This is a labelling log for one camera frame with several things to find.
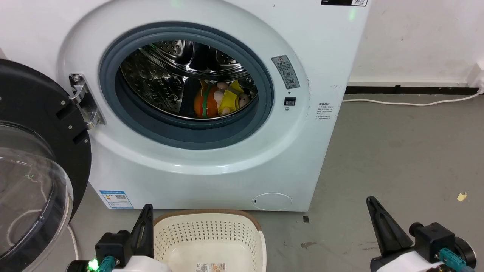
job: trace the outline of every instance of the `small paper scrap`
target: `small paper scrap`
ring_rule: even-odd
[[[457,200],[462,202],[464,199],[466,199],[466,197],[467,197],[467,192],[465,192],[464,194],[459,194],[459,196],[457,197]]]

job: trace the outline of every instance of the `black baseboard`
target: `black baseboard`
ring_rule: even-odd
[[[346,94],[446,94],[446,95],[470,95],[477,93],[479,88],[470,87],[368,87],[348,86]]]

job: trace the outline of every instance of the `orange stuffed toy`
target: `orange stuffed toy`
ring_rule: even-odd
[[[201,118],[211,118],[218,115],[217,102],[213,94],[218,90],[217,85],[200,81],[202,87],[193,100],[193,109],[195,114]]]

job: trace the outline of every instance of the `laundry basket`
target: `laundry basket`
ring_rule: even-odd
[[[154,221],[154,258],[173,272],[265,272],[257,220],[234,210],[187,210]]]

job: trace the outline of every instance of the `warning label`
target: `warning label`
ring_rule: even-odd
[[[318,110],[316,112],[316,119],[318,120],[329,120],[331,119],[334,106],[331,103],[320,102],[318,103]]]
[[[283,55],[272,58],[272,61],[274,62],[275,67],[277,67],[277,70],[279,70],[282,80],[286,85],[286,89],[299,88],[298,77],[289,58],[286,55]]]

